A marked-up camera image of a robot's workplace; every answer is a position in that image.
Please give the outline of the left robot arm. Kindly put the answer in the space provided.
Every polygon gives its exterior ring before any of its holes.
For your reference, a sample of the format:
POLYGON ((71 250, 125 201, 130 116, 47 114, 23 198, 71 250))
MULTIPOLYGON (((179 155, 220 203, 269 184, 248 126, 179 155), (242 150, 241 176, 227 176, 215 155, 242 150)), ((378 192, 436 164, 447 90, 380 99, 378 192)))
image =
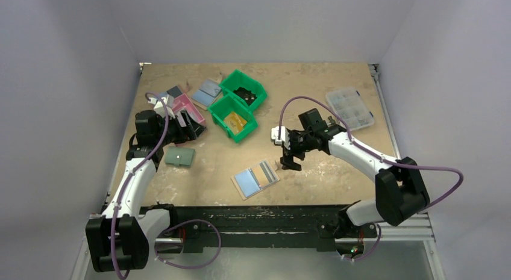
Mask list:
POLYGON ((148 215, 139 219, 142 201, 164 156, 163 148, 195 140, 205 131, 186 110, 176 116, 143 110, 135 115, 135 128, 121 183, 101 215, 89 219, 85 228, 94 270, 115 272, 119 279, 146 266, 149 245, 158 232, 164 237, 178 233, 180 221, 173 205, 153 205, 148 215))

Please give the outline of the beige leather card holder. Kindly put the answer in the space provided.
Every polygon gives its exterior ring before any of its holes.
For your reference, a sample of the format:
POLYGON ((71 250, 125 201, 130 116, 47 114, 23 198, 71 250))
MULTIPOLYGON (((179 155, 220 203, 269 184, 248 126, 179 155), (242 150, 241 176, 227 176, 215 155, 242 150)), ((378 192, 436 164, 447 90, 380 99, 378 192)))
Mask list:
POLYGON ((279 182, 278 170, 279 164, 275 160, 263 160, 234 174, 231 181, 245 201, 279 182))

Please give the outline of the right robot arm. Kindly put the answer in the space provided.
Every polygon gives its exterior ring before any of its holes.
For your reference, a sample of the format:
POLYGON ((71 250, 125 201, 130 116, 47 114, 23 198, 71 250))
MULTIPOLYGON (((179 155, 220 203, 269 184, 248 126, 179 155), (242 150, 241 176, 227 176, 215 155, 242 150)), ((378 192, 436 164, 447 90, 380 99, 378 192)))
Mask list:
POLYGON ((299 115, 302 129, 276 126, 271 140, 281 146, 280 163, 284 169, 300 171, 306 153, 318 150, 344 160, 366 175, 375 187, 375 198, 357 201, 339 211, 338 227, 352 236, 369 223, 385 222, 398 226, 430 204, 430 197, 416 162, 378 153, 349 136, 346 128, 327 123, 317 109, 299 115))

